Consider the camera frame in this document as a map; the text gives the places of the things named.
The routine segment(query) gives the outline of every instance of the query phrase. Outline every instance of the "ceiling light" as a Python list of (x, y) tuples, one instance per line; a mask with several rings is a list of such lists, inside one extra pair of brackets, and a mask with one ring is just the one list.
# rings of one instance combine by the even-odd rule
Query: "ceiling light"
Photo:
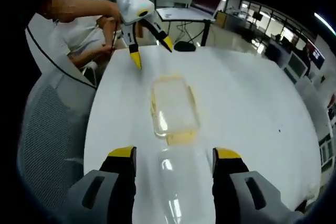
[(315, 15), (315, 17), (318, 18), (322, 23), (324, 23), (324, 25), (327, 26), (328, 29), (331, 30), (331, 32), (332, 32), (334, 35), (336, 35), (336, 34), (335, 34), (335, 30), (332, 29), (331, 25), (329, 25), (328, 22), (326, 22), (326, 21), (325, 21), (320, 15), (318, 15), (317, 13), (314, 13), (314, 15)]

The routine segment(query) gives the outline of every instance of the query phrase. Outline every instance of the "white robotic device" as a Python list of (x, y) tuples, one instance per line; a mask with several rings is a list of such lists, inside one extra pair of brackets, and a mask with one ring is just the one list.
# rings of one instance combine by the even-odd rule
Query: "white robotic device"
[(139, 22), (170, 52), (173, 44), (164, 30), (154, 21), (154, 4), (149, 0), (117, 0), (122, 19), (121, 32), (129, 47), (130, 56), (136, 66), (142, 69), (139, 47), (135, 38), (135, 24)]

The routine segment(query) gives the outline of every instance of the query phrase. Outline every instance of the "black chair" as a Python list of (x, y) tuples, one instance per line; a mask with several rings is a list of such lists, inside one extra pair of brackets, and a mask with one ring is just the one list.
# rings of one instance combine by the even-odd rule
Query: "black chair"
[(269, 60), (276, 63), (281, 56), (281, 51), (276, 46), (269, 44), (264, 54)]

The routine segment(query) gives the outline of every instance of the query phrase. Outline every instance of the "white chair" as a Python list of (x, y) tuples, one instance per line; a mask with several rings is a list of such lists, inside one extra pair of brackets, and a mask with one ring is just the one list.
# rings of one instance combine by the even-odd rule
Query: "white chair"
[(97, 63), (91, 61), (81, 68), (81, 73), (94, 85), (97, 86), (96, 69)]

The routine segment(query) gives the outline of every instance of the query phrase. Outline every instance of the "office floor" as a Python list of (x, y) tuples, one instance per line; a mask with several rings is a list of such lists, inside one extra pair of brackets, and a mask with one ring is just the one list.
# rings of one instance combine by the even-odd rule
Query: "office floor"
[[(156, 21), (166, 32), (168, 31), (169, 22), (161, 22), (159, 18)], [(181, 31), (177, 27), (180, 24), (181, 22), (171, 22), (169, 37), (171, 38), (173, 44), (181, 34)], [(203, 30), (203, 28), (204, 28), (203, 23), (190, 23), (186, 25), (186, 30), (188, 31), (188, 33), (192, 38), (198, 35)], [(148, 36), (149, 32), (144, 28), (144, 38)], [(187, 34), (184, 34), (184, 36), (180, 38), (180, 40), (188, 41), (190, 40), (190, 38)], [(199, 35), (196, 39), (194, 39), (195, 45), (200, 45), (201, 40), (202, 40), (202, 34)], [(210, 27), (208, 38), (206, 41), (206, 46), (218, 47), (226, 50), (233, 50), (239, 52), (248, 52), (256, 57), (262, 57), (253, 47), (253, 45), (243, 40), (240, 35), (226, 31), (215, 24), (211, 25)]]

